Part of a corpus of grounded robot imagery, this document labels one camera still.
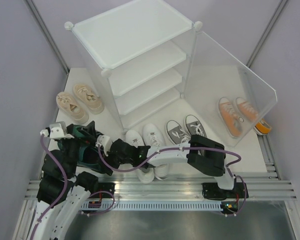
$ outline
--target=metal frame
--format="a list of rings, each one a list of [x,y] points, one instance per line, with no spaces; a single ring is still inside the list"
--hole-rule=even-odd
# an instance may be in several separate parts
[[[295,201],[285,201],[285,207],[297,240],[300,240],[300,210]]]
[[[65,74],[69,74],[69,68],[66,64],[66,61],[64,60],[64,58],[62,57],[54,39],[52,38],[48,28],[46,27],[46,24],[43,20],[43,18],[41,17],[35,3],[33,2],[33,0],[23,0],[25,5],[28,7],[31,15],[33,16],[34,20],[36,21],[38,27],[40,28],[40,30],[43,33],[43,36],[45,37],[45,39],[47,40],[48,44],[50,45],[52,51],[54,52],[56,58],[58,59],[60,65],[62,66]]]
[[[251,68],[252,64],[254,63],[256,57],[258,56],[262,46],[264,45],[265,41],[267,40],[270,32],[272,31],[274,25],[276,24],[277,20],[279,19],[281,13],[285,9],[287,3],[289,0],[280,0],[278,6],[276,7],[270,21],[268,22],[267,26],[265,27],[265,30],[263,31],[257,45],[255,46],[246,66],[248,68]]]
[[[289,212],[288,217],[296,236],[300,240],[300,216],[296,205],[296,194],[289,180],[280,180],[273,152],[271,150],[268,136],[259,136],[259,143],[266,164],[265,173],[244,173],[242,175],[249,190],[247,201],[284,201]],[[178,177],[167,178],[163,181],[155,180],[150,184],[143,184],[138,178],[117,177],[99,178],[100,182],[114,182],[114,196],[117,203],[130,203],[129,211],[144,207],[145,203],[209,203],[202,196],[203,182],[216,182],[213,177]],[[25,194],[24,203],[19,220],[13,235],[14,240],[26,239],[30,224],[33,220],[34,210],[37,203],[36,195],[39,189],[39,180],[31,180]]]

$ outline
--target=white wall panel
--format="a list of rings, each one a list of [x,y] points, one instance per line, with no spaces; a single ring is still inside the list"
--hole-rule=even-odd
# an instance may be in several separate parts
[[[129,0],[34,0],[68,67],[84,67],[74,36],[64,23],[78,23]],[[166,0],[243,63],[267,26],[279,0]]]
[[[278,103],[266,119],[279,168],[300,204],[300,0],[289,1],[252,70],[277,90]]]

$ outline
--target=transparent acrylic panel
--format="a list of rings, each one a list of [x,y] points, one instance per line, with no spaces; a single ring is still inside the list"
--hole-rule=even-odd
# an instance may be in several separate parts
[[[99,66],[114,69],[192,25],[162,0],[133,0],[76,23],[73,32]]]
[[[103,104],[107,107],[111,115],[114,117],[118,125],[123,129],[123,125],[118,113],[116,102],[112,94],[112,89],[109,84],[109,80],[101,75],[102,69],[95,62],[89,52],[84,48],[84,46],[76,39],[78,49],[82,55],[84,65],[87,68],[92,82],[103,101]]]
[[[271,86],[204,32],[196,36],[185,99],[231,147],[277,103]]]
[[[112,69],[109,81],[114,98],[128,94],[171,68],[185,80],[195,37],[195,30],[192,28]]]

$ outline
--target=robotic arm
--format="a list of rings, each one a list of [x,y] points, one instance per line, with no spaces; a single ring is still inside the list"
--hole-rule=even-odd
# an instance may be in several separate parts
[[[214,177],[220,189],[232,190],[234,188],[234,178],[225,168],[226,155],[224,153],[206,150],[201,155],[199,150],[194,149],[199,147],[225,149],[222,144],[206,137],[192,135],[189,142],[162,147],[134,147],[121,139],[111,143],[110,138],[104,135],[99,136],[97,142],[102,146],[106,146],[103,149],[107,151],[106,161],[111,159],[119,164],[131,164],[136,167],[157,152],[159,154],[150,158],[142,166],[143,168],[153,168],[163,164],[188,163],[201,173]]]
[[[68,127],[64,122],[57,122],[40,134],[57,141],[59,150],[51,151],[55,159],[48,154],[44,158],[44,174],[37,194],[34,223],[27,240],[63,240],[83,202],[98,190],[98,177],[93,174],[82,172],[75,182],[68,180],[75,177],[77,166],[111,176],[113,171],[125,172],[118,170],[121,164],[147,169],[163,164],[187,163],[201,173],[214,177],[217,187],[212,188],[234,189],[234,177],[225,165],[225,147],[203,136],[193,135],[189,142],[173,146],[134,147],[121,139],[112,142],[110,137],[95,130],[94,121],[87,126],[71,124]],[[207,150],[200,154],[200,148]],[[55,161],[61,164],[67,179],[64,179]],[[61,195],[65,181],[67,189],[63,196],[46,212],[41,222],[36,222]]]

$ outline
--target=shoe sole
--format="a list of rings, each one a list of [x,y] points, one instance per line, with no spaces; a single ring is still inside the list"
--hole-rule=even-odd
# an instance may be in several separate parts
[[[140,182],[143,183],[143,184],[149,184],[149,183],[151,183],[151,182],[155,179],[154,171],[153,171],[153,177],[151,177],[151,179],[149,179],[149,180],[141,179],[141,178],[138,176],[137,173],[135,173],[135,174],[136,174],[137,178],[140,180]]]
[[[87,108],[90,110],[91,113],[93,113],[94,115],[97,115],[97,114],[100,114],[100,113],[102,113],[104,111],[105,105],[103,103],[101,103],[101,106],[99,106],[98,108],[92,109],[89,106],[87,106]]]
[[[256,134],[258,134],[259,136],[262,136],[262,135],[267,135],[267,134],[264,134],[264,133],[260,132],[260,131],[258,130],[258,128],[257,128],[257,127],[253,127],[253,130],[254,130],[254,131],[255,131],[255,133],[256,133]]]
[[[167,163],[167,171],[165,174],[156,174],[156,171],[155,171],[156,168],[154,168],[153,172],[154,172],[154,176],[155,177],[158,177],[158,178],[164,178],[165,176],[168,175],[169,173],[169,164]]]
[[[68,116],[72,121],[74,121],[76,124],[79,124],[79,125],[85,124],[85,123],[88,122],[88,120],[89,120],[89,114],[87,114],[86,111],[84,111],[84,116],[83,116],[82,118],[80,118],[79,120],[76,120],[76,119],[74,119],[71,115],[69,115],[69,113],[68,113],[66,110],[64,110],[62,107],[59,107],[58,104],[57,104],[57,106],[58,106],[58,108],[59,108],[59,110],[60,110],[61,112],[63,112],[65,115],[67,115],[67,116]]]
[[[192,135],[191,135],[189,129],[187,128],[187,124],[186,124],[186,118],[187,118],[189,115],[185,116],[185,118],[183,119],[183,126],[184,126],[184,129],[188,132],[188,134],[189,134],[189,136],[190,136],[190,139],[191,139],[191,136],[192,136]]]

